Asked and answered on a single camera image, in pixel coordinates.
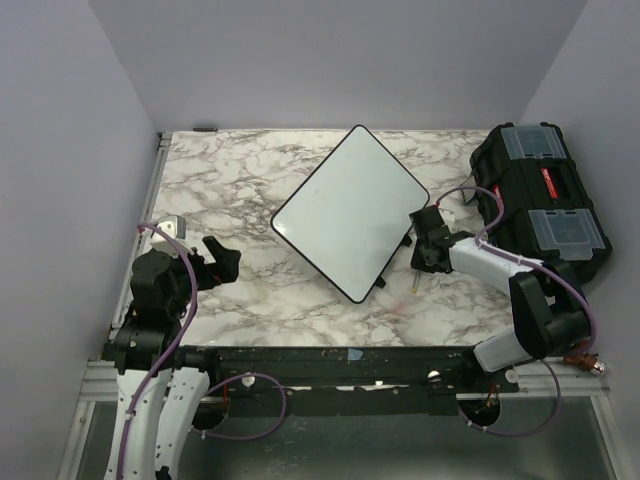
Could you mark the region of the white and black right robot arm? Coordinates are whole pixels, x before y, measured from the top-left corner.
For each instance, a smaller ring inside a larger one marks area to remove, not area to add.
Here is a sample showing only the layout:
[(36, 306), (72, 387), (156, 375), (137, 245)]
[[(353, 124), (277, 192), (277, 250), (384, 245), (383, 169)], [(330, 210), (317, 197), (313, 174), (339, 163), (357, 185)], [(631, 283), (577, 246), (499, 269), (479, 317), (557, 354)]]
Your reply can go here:
[(413, 269), (466, 274), (510, 299), (510, 329), (475, 345), (460, 367), (467, 389), (483, 391), (494, 383), (498, 370), (567, 354), (591, 338), (588, 303), (567, 262), (516, 256), (471, 233), (453, 233), (434, 205), (409, 218), (417, 240)]

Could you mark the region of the white whiteboard with black frame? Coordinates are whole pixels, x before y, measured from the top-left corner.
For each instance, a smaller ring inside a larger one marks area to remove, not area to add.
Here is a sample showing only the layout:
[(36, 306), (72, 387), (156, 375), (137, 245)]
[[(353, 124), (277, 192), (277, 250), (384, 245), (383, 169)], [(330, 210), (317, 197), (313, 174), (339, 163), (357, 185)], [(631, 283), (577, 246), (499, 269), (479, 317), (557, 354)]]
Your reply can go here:
[(354, 126), (273, 214), (273, 231), (346, 298), (362, 303), (409, 246), (420, 181), (363, 125)]

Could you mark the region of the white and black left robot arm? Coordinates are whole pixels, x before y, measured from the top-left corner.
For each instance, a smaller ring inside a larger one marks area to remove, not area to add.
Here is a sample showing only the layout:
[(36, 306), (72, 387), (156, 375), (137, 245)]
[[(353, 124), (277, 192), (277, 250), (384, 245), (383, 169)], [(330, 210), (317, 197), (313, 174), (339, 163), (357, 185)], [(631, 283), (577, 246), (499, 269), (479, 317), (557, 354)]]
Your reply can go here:
[(117, 413), (107, 479), (175, 479), (199, 401), (222, 380), (215, 354), (182, 347), (198, 292), (233, 283), (241, 254), (207, 236), (208, 263), (158, 242), (132, 265), (132, 302), (114, 339)]

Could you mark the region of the white whiteboard marker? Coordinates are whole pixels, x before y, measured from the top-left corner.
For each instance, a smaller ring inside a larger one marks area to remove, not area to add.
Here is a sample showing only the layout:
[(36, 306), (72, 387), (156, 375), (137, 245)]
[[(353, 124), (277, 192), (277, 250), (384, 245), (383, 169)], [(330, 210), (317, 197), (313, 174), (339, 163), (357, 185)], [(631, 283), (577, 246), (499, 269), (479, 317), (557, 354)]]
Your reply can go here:
[(412, 282), (412, 293), (415, 294), (418, 290), (418, 286), (419, 286), (419, 280), (420, 280), (420, 276), (421, 276), (421, 272), (420, 271), (416, 271), (413, 277), (413, 282)]

